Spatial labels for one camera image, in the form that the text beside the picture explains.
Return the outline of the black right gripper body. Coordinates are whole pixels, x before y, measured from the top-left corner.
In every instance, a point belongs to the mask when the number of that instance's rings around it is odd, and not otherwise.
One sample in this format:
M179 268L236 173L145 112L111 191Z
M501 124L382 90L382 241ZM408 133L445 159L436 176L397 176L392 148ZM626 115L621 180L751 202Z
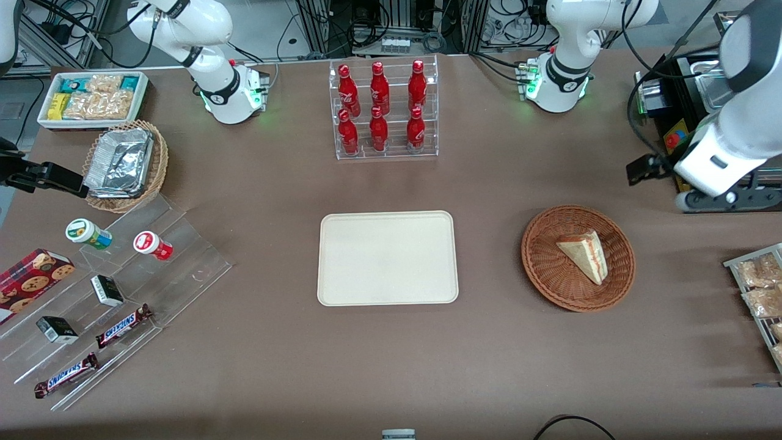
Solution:
M13 174L25 172L27 165L23 161L25 154L17 146L2 137L1 139L1 185L9 186L8 179Z

